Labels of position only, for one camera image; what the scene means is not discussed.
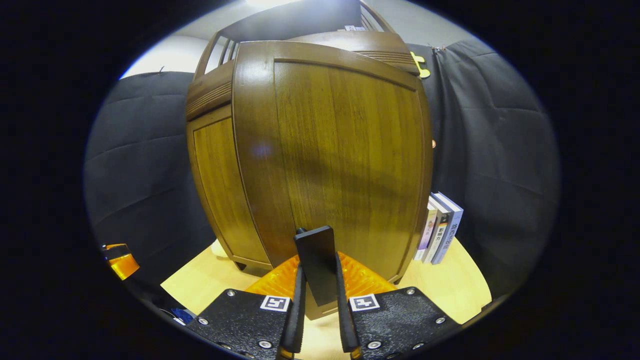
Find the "wood grain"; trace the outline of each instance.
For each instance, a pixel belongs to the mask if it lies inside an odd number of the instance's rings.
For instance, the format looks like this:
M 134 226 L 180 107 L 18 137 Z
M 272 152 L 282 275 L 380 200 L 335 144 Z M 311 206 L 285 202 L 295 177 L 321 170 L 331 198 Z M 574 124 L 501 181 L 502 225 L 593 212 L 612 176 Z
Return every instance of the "wood grain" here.
M 220 60 L 218 60 L 218 66 L 222 65 L 222 63 L 225 61 L 225 55 L 227 53 L 227 48 L 229 47 L 229 42 L 231 41 L 231 39 L 227 39 L 225 41 L 225 46 L 222 48 L 222 53 L 220 53 Z
M 420 102 L 419 111 L 416 112 L 415 116 L 420 119 L 422 125 L 422 151 L 420 152 L 422 155 L 422 189 L 420 190 L 420 203 L 418 205 L 418 216 L 416 218 L 415 227 L 413 228 L 413 238 L 410 244 L 420 242 L 422 238 L 422 234 L 424 233 L 424 228 L 427 223 L 428 209 L 427 205 L 429 204 L 429 195 L 431 192 L 431 175 L 433 173 L 433 146 L 431 146 L 429 139 L 433 139 L 431 134 L 431 114 L 429 112 L 429 104 L 427 102 L 426 94 L 424 93 L 424 88 L 421 86 L 422 82 L 419 78 L 415 78 L 416 82 L 416 93 L 418 95 L 418 100 Z M 409 259 L 415 254 L 415 247 L 413 245 L 407 246 L 405 249 L 405 259 L 400 266 L 400 270 L 398 274 L 403 274 L 407 266 L 409 266 Z M 395 281 L 399 279 L 401 276 L 391 279 L 390 281 Z
M 395 33 L 379 31 L 333 31 L 291 38 L 288 41 L 337 47 L 383 61 L 391 66 L 419 74 L 415 62 L 403 42 Z
M 229 55 L 227 56 L 227 61 L 231 61 L 231 58 L 234 55 L 234 52 L 236 51 L 236 45 L 237 42 L 234 41 L 233 45 L 231 45 L 231 50 L 229 51 Z
M 371 15 L 371 17 L 380 25 L 382 31 L 386 31 L 389 33 L 395 33 L 394 29 L 389 25 L 389 23 L 380 15 L 376 10 L 374 10 L 369 4 L 360 0 L 360 5 Z
M 278 42 L 239 44 L 232 85 L 237 158 L 255 228 L 276 267 L 297 254 L 273 83 Z
M 200 55 L 198 65 L 196 66 L 196 71 L 193 74 L 193 81 L 204 75 L 204 72 L 207 69 L 207 64 L 209 63 L 209 58 L 211 57 L 211 53 L 213 52 L 213 48 L 216 46 L 216 43 L 218 43 L 219 38 L 220 32 L 217 31 L 215 34 L 213 34 L 213 36 L 207 43 L 207 46 L 205 46 L 204 50 L 202 51 L 202 55 Z
M 228 61 L 199 76 L 187 91 L 185 106 L 187 121 L 231 101 L 231 77 L 234 61 Z
M 301 42 L 242 43 L 236 64 L 238 159 L 272 265 L 296 253 L 295 228 L 330 225 L 337 250 L 402 276 L 430 187 L 416 78 Z
M 377 31 L 378 30 L 371 24 L 369 19 L 367 19 L 367 17 L 364 14 L 360 14 L 360 18 L 362 19 L 362 24 L 367 28 L 368 31 Z
M 333 227 L 335 248 L 386 279 L 400 275 L 423 182 L 415 92 L 342 69 L 275 64 L 295 226 Z
M 240 272 L 228 258 L 205 249 L 161 286 L 187 309 L 200 314 L 223 290 L 243 290 L 258 279 L 259 274 Z M 410 262 L 398 288 L 409 286 L 420 289 L 460 324 L 469 321 L 492 301 L 480 269 L 456 238 L 440 264 Z M 349 359 L 349 354 L 342 352 L 337 313 L 317 320 L 305 317 L 304 329 L 302 349 L 296 357 Z
M 230 106 L 188 123 L 196 189 L 221 245 L 234 261 L 271 268 L 246 202 Z

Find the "light wooden table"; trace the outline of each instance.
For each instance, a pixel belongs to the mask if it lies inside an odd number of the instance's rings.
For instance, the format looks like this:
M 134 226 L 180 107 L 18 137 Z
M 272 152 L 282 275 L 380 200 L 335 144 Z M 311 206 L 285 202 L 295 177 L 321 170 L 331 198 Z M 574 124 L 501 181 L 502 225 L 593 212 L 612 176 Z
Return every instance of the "light wooden table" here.
M 205 249 L 162 283 L 162 287 L 187 309 L 200 314 L 227 288 L 244 290 L 265 270 L 247 266 L 240 272 L 218 242 Z M 398 288 L 415 286 L 454 321 L 462 324 L 491 302 L 489 287 L 458 239 L 454 239 L 438 265 L 412 260 Z M 348 360 L 342 352 L 338 313 L 310 321 L 305 317 L 302 351 L 304 360 Z

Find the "black fabric backdrop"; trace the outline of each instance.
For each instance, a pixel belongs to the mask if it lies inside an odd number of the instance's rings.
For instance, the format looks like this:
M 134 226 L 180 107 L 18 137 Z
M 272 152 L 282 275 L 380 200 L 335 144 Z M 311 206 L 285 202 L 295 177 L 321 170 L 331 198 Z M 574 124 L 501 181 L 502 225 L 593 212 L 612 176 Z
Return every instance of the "black fabric backdrop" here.
M 492 292 L 525 279 L 544 248 L 559 196 L 559 157 L 548 115 L 518 72 L 476 39 L 441 50 L 409 44 L 423 79 L 437 142 L 432 192 L 465 209 L 458 239 Z M 193 75 L 120 80 L 87 144 L 84 192 L 100 243 L 127 243 L 155 286 L 215 235 L 198 198 L 185 139 Z
M 184 106 L 188 72 L 121 79 L 93 125 L 84 196 L 99 243 L 126 243 L 140 269 L 127 279 L 159 285 L 216 239 L 189 166 Z
M 478 39 L 445 49 L 408 44 L 436 141 L 431 191 L 464 210 L 456 237 L 496 299 L 517 288 L 556 217 L 560 161 L 548 115 L 522 76 Z

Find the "cabinet door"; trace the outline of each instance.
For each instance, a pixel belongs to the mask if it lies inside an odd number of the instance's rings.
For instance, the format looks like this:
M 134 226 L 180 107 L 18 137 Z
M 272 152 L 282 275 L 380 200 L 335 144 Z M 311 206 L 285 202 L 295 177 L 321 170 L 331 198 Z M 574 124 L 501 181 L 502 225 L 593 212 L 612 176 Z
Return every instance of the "cabinet door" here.
M 207 218 L 229 258 L 271 268 L 246 203 L 231 122 L 231 105 L 187 125 L 189 158 Z
M 297 227 L 393 281 L 426 222 L 431 130 L 419 80 L 366 56 L 301 42 L 240 44 L 232 87 L 240 171 L 273 266 Z

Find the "book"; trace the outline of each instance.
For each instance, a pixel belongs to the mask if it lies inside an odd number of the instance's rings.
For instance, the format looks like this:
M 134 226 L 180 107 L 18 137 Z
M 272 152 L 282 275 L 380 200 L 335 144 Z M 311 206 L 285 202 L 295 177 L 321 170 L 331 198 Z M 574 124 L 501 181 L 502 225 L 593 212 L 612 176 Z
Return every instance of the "book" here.
M 436 215 L 438 214 L 438 209 L 436 209 L 436 207 L 431 203 L 432 201 L 434 200 L 429 196 L 429 203 L 427 204 L 427 224 L 424 226 L 424 232 L 422 233 L 422 238 L 418 244 L 418 251 L 413 257 L 414 260 L 422 260 L 422 257 L 427 250 L 427 245 L 429 245 L 429 240 L 431 239 L 433 226 L 436 222 Z
M 447 230 L 447 226 L 449 225 L 449 217 L 452 213 L 451 210 L 445 208 L 439 201 L 437 201 L 433 193 L 431 193 L 431 197 L 434 200 L 433 205 L 438 210 L 438 213 L 436 215 L 436 222 L 433 228 L 433 232 L 431 233 L 429 245 L 427 245 L 427 251 L 425 251 L 424 257 L 422 258 L 423 263 L 430 263 L 433 259 L 433 256 L 436 254 L 436 250 L 438 250 L 438 246 L 440 246 L 442 237 L 444 236 Z
M 449 246 L 451 246 L 451 242 L 453 241 L 454 236 L 456 236 L 456 231 L 460 226 L 462 213 L 464 212 L 464 209 L 459 207 L 455 202 L 451 201 L 451 199 L 446 197 L 443 193 L 437 193 L 435 197 L 442 205 L 450 209 L 453 214 L 451 215 L 451 218 L 449 220 L 449 228 L 446 230 L 444 240 L 440 242 L 440 246 L 438 247 L 438 250 L 436 250 L 433 259 L 431 260 L 431 263 L 434 265 L 441 263 L 442 259 L 447 253 L 447 250 L 449 250 Z

